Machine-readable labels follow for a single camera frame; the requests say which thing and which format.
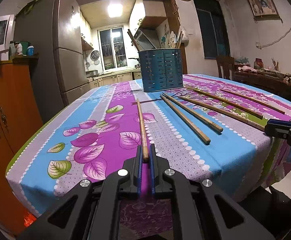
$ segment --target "plastic bag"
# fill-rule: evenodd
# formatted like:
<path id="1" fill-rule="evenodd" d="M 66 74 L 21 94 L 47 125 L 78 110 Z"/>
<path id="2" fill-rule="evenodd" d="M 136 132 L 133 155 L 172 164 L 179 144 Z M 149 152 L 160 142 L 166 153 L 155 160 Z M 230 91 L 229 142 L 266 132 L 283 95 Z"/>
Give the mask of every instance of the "plastic bag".
<path id="1" fill-rule="evenodd" d="M 188 34 L 186 32 L 186 30 L 182 27 L 182 25 L 180 25 L 179 31 L 178 31 L 178 37 L 180 36 L 180 33 L 183 33 L 183 37 L 181 42 L 188 42 L 189 41 L 189 37 Z"/>

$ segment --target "framed picture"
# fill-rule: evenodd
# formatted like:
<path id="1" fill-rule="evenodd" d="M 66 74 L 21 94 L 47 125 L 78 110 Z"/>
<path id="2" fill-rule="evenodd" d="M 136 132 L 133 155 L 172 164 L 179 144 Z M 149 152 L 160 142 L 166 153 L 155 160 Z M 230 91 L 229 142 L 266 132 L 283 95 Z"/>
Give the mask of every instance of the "framed picture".
<path id="1" fill-rule="evenodd" d="M 281 20 L 273 0 L 247 0 L 255 21 Z"/>

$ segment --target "floral tablecloth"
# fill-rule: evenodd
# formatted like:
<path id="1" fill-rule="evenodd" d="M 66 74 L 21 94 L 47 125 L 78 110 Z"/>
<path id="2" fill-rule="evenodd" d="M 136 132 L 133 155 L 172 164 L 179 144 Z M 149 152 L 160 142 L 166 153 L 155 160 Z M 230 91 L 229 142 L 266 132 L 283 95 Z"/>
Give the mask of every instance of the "floral tablecloth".
<path id="1" fill-rule="evenodd" d="M 263 90 L 205 75 L 184 75 L 183 80 L 184 84 L 259 112 L 264 118 L 258 119 L 206 96 L 188 94 L 184 89 L 166 92 L 197 98 L 262 125 L 270 118 L 291 119 L 291 102 Z M 285 114 L 219 88 L 253 96 Z M 142 103 L 148 144 L 154 143 L 157 155 L 168 159 L 171 168 L 189 179 L 210 178 L 239 201 L 254 188 L 271 185 L 291 170 L 291 148 L 286 141 L 182 101 L 223 127 L 222 134 L 217 134 L 181 110 L 211 139 L 207 146 L 160 100 L 160 94 L 143 92 L 142 80 L 134 80 L 92 89 L 74 101 L 30 138 L 11 160 L 6 177 L 15 196 L 35 216 L 40 216 L 80 180 L 102 180 L 122 168 L 124 160 L 134 157 L 141 144 L 137 98 L 148 101 Z M 137 201 L 122 202 L 120 233 L 137 239 L 171 227 L 169 201 L 151 198 L 149 168 L 143 164 L 142 196 Z"/>

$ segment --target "kitchen counter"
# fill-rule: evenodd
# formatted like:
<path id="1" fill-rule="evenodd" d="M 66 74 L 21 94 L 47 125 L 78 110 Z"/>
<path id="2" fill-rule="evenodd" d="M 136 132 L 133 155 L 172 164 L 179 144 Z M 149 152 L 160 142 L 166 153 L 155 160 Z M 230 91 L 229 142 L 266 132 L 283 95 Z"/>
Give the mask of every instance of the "kitchen counter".
<path id="1" fill-rule="evenodd" d="M 129 72 L 141 72 L 140 68 L 128 68 L 128 69 L 124 69 L 124 70 L 120 70 L 120 71 L 113 71 L 113 72 L 109 72 L 109 73 L 105 73 L 102 74 L 100 76 L 94 77 L 94 78 L 88 78 L 89 81 L 90 79 L 92 79 L 92 81 L 98 80 L 99 78 L 104 78 L 104 77 L 110 77 L 113 75 L 119 75 L 119 74 L 124 74 L 124 73 L 129 73 Z"/>

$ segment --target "kitchen window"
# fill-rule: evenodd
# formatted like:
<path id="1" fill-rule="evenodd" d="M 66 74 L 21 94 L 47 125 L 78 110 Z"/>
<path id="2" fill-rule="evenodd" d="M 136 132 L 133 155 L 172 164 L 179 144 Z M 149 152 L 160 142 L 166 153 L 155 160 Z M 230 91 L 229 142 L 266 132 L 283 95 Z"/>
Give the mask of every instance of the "kitchen window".
<path id="1" fill-rule="evenodd" d="M 193 0 L 200 23 L 204 58 L 229 56 L 230 47 L 226 24 L 217 0 Z"/>
<path id="2" fill-rule="evenodd" d="M 127 66 L 123 27 L 98 31 L 103 70 Z"/>

